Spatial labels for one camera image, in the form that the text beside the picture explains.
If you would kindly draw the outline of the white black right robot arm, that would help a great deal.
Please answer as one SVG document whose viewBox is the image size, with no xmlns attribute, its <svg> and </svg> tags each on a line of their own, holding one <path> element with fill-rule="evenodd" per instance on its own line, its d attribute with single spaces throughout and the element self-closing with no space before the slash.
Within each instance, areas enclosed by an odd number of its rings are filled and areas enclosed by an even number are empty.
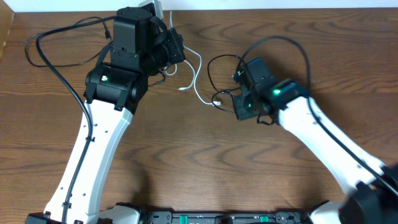
<svg viewBox="0 0 398 224">
<path fill-rule="evenodd" d="M 302 141 L 336 179 L 347 199 L 326 202 L 310 223 L 397 223 L 397 167 L 388 167 L 351 140 L 293 80 L 240 82 L 238 119 L 269 115 Z"/>
</svg>

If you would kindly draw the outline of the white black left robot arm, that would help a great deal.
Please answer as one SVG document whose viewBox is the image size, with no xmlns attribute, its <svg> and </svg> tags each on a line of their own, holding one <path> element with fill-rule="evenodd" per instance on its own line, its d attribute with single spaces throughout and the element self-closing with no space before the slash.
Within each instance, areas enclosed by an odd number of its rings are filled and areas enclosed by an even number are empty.
<svg viewBox="0 0 398 224">
<path fill-rule="evenodd" d="M 43 212 L 27 223 L 145 223 L 126 203 L 101 210 L 116 148 L 149 87 L 148 79 L 185 59 L 183 39 L 164 23 L 160 2 L 145 1 L 112 17 L 113 41 L 98 55 L 77 101 L 83 117 L 59 186 Z"/>
</svg>

